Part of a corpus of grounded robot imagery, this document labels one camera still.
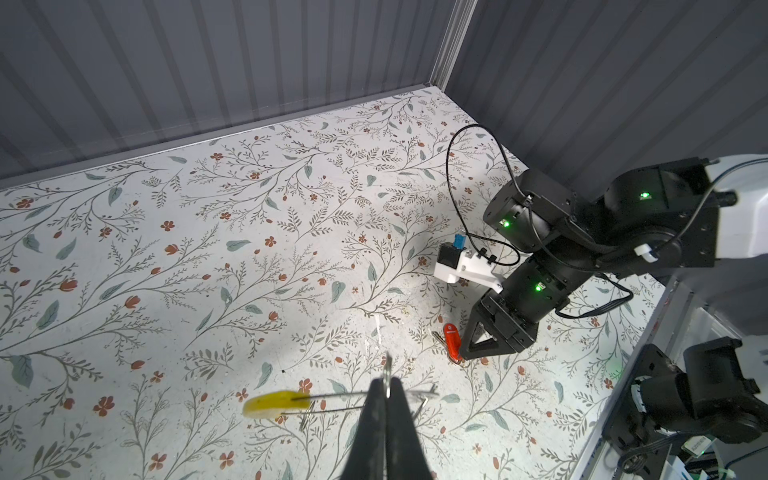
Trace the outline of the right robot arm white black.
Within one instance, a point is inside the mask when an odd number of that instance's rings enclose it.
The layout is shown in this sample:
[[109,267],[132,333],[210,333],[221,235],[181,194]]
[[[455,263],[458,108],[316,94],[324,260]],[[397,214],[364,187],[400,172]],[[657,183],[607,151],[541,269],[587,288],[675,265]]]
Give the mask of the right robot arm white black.
[[[529,169],[490,201],[484,222],[525,261],[507,276],[494,258],[453,243],[449,282],[484,285],[460,349],[465,359],[519,353],[539,322],[562,314],[592,278],[618,283],[671,268],[709,268],[767,251],[767,160],[688,158],[625,172],[589,201]],[[767,379],[757,343],[722,338],[685,351],[682,372],[640,374],[630,390],[653,426],[686,436],[747,443],[767,430]]]

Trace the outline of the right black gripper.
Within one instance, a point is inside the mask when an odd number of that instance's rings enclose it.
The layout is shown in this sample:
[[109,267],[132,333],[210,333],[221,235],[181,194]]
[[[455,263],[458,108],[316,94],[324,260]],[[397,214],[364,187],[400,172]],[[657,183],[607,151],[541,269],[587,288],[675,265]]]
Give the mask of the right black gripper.
[[495,292],[473,306],[461,336],[465,360],[522,353],[537,340],[537,323],[519,316]]

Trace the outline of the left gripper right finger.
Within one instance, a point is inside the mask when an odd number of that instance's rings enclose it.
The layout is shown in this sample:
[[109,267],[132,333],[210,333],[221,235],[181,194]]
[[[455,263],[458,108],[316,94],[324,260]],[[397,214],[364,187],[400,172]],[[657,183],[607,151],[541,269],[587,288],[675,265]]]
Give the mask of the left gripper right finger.
[[430,480],[419,437],[403,392],[391,392],[386,400],[386,475],[393,480]]

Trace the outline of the key with red tag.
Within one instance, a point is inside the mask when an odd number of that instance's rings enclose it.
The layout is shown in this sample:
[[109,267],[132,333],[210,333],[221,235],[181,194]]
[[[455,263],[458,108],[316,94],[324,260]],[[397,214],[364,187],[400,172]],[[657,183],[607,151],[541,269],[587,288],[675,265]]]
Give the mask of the key with red tag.
[[460,354],[461,337],[457,327],[452,323],[446,323],[443,326],[442,333],[432,332],[433,338],[445,347],[448,359],[457,365],[460,365],[463,358]]

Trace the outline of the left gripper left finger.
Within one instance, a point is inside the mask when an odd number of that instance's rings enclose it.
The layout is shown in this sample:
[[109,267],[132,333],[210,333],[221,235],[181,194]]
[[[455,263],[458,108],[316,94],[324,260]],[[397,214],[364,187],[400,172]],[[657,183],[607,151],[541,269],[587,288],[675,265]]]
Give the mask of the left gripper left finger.
[[341,480],[382,480],[385,473],[386,395],[384,382],[370,384]]

